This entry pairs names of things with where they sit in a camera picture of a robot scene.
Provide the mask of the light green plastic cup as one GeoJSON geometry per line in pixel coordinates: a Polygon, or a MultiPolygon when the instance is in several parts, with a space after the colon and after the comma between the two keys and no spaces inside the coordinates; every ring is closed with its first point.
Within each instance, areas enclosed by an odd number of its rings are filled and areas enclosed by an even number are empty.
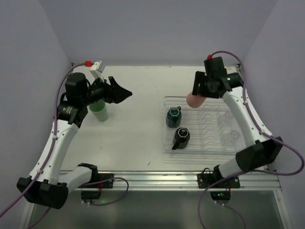
{"type": "Polygon", "coordinates": [[[104,122],[108,119],[107,107],[103,100],[89,105],[89,109],[98,121],[104,122]]]}

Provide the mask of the pink plastic cup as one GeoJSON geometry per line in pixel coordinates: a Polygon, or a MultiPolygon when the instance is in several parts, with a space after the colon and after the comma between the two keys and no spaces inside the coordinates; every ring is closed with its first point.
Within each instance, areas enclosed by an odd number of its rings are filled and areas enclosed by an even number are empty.
{"type": "Polygon", "coordinates": [[[189,93],[186,97],[186,102],[191,108],[200,107],[204,103],[205,100],[206,100],[206,97],[203,97],[200,95],[193,95],[192,93],[189,93]]]}

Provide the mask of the teal ceramic mug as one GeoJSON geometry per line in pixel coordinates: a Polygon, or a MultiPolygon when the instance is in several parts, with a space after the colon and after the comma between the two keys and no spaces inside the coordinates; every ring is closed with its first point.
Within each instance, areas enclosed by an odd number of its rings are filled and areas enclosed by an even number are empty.
{"type": "Polygon", "coordinates": [[[169,128],[178,128],[181,123],[181,107],[171,107],[167,112],[166,124],[169,128]]]}

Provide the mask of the black ceramic mug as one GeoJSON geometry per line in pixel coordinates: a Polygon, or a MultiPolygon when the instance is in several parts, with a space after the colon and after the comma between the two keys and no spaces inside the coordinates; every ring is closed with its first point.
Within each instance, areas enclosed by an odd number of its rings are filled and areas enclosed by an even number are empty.
{"type": "Polygon", "coordinates": [[[174,133],[172,150],[185,149],[188,145],[189,140],[189,130],[184,127],[178,128],[174,133]]]}

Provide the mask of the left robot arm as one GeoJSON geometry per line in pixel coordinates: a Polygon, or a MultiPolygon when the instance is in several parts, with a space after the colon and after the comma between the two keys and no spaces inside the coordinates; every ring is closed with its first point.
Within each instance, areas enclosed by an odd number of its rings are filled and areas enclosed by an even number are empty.
{"type": "Polygon", "coordinates": [[[66,91],[56,98],[59,105],[55,107],[51,134],[43,153],[29,176],[19,178],[17,182],[17,189],[24,193],[28,202],[60,209],[72,191],[100,181],[98,168],[92,164],[80,163],[62,177],[60,169],[72,139],[88,113],[87,107],[99,101],[119,104],[132,96],[132,92],[119,86],[112,76],[108,79],[97,78],[89,84],[83,73],[67,76],[66,91]]]}

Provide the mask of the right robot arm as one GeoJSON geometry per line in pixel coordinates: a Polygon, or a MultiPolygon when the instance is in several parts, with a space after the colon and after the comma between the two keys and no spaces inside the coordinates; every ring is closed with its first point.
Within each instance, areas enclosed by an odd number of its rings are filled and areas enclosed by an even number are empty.
{"type": "Polygon", "coordinates": [[[193,95],[222,99],[229,107],[244,137],[245,149],[237,152],[233,159],[216,165],[212,172],[202,173],[207,186],[227,185],[225,177],[237,178],[239,173],[247,173],[271,164],[277,158],[282,145],[265,136],[272,133],[264,126],[256,112],[249,115],[247,108],[252,103],[245,91],[244,82],[238,73],[228,73],[221,57],[209,56],[204,61],[205,72],[197,71],[193,85],[193,95]]]}

